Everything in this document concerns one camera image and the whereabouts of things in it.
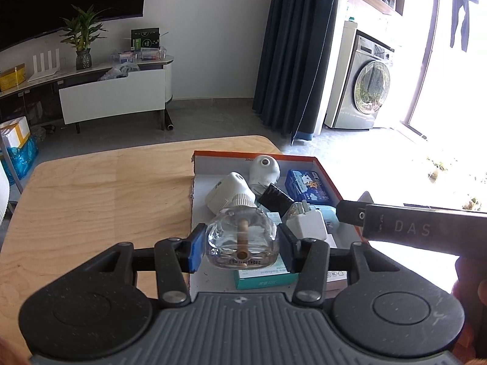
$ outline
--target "bamboo plant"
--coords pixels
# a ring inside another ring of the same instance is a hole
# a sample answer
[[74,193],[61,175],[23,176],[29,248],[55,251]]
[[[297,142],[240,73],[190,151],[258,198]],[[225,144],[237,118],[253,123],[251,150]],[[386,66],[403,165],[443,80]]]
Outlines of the bamboo plant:
[[76,51],[79,52],[87,50],[89,45],[97,38],[106,38],[97,33],[106,31],[99,18],[99,14],[103,11],[95,12],[93,5],[87,11],[74,5],[72,7],[78,12],[78,16],[71,20],[63,18],[66,27],[63,29],[65,34],[62,36],[66,38],[61,42],[72,44]]

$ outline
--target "blue plastic bag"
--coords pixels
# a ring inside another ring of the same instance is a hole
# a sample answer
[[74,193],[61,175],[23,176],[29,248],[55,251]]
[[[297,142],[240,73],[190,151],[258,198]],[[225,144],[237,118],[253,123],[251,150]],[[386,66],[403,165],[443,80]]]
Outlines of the blue plastic bag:
[[[23,147],[20,148],[7,148],[7,152],[12,160],[12,164],[14,165],[15,172],[19,179],[24,178],[30,168],[32,167],[33,161],[36,158],[39,150],[36,145],[36,141],[33,139],[32,136],[29,136],[29,139],[25,142]],[[14,177],[10,173],[8,169],[7,162],[5,158],[2,156],[2,166],[7,174],[8,182],[10,185],[14,185]]]

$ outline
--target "dark curtain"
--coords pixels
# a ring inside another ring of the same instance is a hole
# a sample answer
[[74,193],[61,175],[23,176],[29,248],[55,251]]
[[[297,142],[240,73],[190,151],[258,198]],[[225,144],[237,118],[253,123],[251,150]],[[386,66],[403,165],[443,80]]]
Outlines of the dark curtain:
[[272,0],[252,108],[264,125],[311,140],[338,0]]

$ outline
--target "white electric plug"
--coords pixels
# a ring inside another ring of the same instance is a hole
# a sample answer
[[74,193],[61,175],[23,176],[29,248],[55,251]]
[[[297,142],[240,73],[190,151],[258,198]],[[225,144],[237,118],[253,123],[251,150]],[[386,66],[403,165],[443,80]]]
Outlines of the white electric plug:
[[257,156],[250,165],[248,186],[257,196],[262,195],[270,184],[277,184],[281,170],[276,159],[268,155]]
[[205,204],[214,214],[218,214],[222,208],[230,207],[236,195],[246,195],[250,203],[255,202],[255,194],[250,190],[247,181],[240,174],[232,172],[221,179],[206,195]]
[[294,236],[298,239],[326,240],[328,233],[321,211],[311,210],[306,200],[295,204],[298,206],[298,214],[291,215],[286,221],[287,227]]

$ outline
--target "gray gripper base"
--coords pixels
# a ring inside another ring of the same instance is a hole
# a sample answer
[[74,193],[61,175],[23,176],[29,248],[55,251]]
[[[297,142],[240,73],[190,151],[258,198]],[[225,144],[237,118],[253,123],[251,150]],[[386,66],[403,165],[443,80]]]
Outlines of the gray gripper base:
[[[40,365],[75,363],[33,356]],[[201,293],[166,309],[134,345],[86,365],[460,365],[442,353],[418,360],[373,357],[334,333],[328,318],[284,294]]]

